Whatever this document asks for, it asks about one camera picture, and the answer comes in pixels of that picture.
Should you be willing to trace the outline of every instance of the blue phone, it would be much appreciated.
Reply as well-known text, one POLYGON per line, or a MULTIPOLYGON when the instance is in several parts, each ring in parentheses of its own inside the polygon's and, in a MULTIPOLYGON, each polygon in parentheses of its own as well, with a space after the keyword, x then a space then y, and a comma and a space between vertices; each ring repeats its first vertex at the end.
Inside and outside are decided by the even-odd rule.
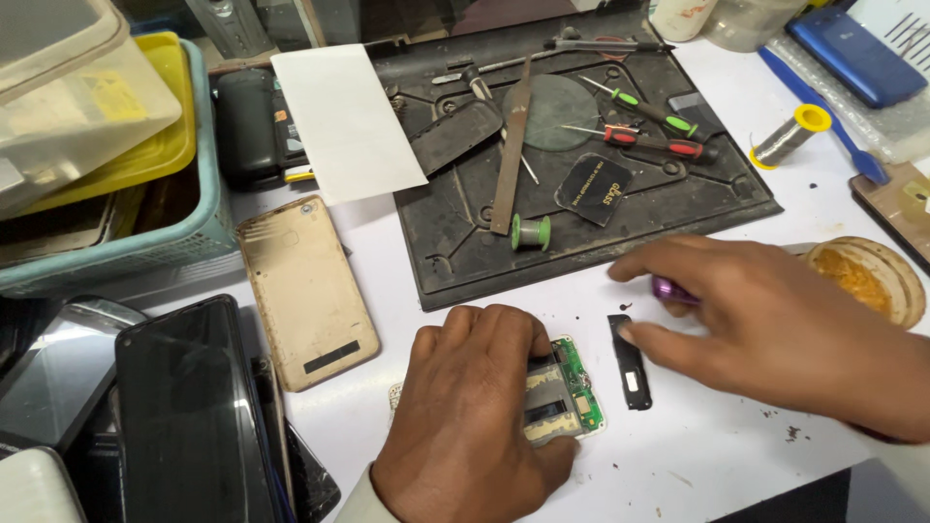
POLYGON ((790 23, 788 32, 873 109, 905 101, 927 86, 917 70, 837 7, 811 11, 790 23))

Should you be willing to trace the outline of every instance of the green circuit board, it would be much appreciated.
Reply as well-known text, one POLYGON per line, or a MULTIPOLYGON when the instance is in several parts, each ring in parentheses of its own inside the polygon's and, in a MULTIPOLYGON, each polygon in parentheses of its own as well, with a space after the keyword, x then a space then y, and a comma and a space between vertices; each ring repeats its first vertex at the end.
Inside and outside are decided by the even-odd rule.
POLYGON ((552 341, 552 351, 555 359, 562 368, 568 392, 572 395, 578 415, 581 417, 581 427, 585 434, 601 430, 606 427, 604 414, 598 405, 597 397, 591 388, 591 378, 581 363, 581 356, 575 343, 568 336, 562 336, 552 341))

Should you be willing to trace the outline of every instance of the solder wire spool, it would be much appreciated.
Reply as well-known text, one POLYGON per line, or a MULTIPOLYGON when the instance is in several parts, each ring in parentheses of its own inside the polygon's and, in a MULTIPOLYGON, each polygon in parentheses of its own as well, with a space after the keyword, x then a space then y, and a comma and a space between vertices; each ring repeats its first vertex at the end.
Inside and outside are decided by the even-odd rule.
POLYGON ((541 245, 542 250, 546 250, 549 248, 551 232, 552 226, 548 216, 544 216, 541 221, 520 220, 520 215, 514 212, 511 223, 511 247, 516 250, 520 246, 541 245))
POLYGON ((794 117, 779 127, 768 140, 750 151, 750 160, 758 168, 773 170, 812 136, 832 125, 833 119, 823 108, 806 103, 798 107, 794 117))

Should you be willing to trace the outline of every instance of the yellow solder spool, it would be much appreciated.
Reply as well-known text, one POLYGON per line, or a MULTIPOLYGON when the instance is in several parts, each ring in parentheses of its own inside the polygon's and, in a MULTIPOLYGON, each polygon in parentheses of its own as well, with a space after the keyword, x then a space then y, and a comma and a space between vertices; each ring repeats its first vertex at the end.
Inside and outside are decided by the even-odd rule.
POLYGON ((812 136, 832 126, 833 119, 822 107, 810 103, 801 105, 794 111, 791 120, 779 127, 762 145, 750 151, 750 161, 760 169, 776 169, 812 136))

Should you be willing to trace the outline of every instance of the red-handled screwdriver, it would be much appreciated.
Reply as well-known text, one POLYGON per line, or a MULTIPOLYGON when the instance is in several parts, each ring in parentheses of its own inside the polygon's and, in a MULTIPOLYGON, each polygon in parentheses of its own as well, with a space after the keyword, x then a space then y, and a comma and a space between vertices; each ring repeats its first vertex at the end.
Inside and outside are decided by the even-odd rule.
POLYGON ((696 164, 709 165, 717 161, 719 155, 717 149, 705 147, 700 143, 688 140, 664 140, 660 138, 650 138, 641 136, 636 131, 624 127, 607 126, 606 131, 586 129, 582 127, 562 126, 566 129, 590 132, 604 137, 604 141, 623 147, 632 147, 639 145, 649 149, 665 151, 666 153, 675 154, 694 160, 696 164))

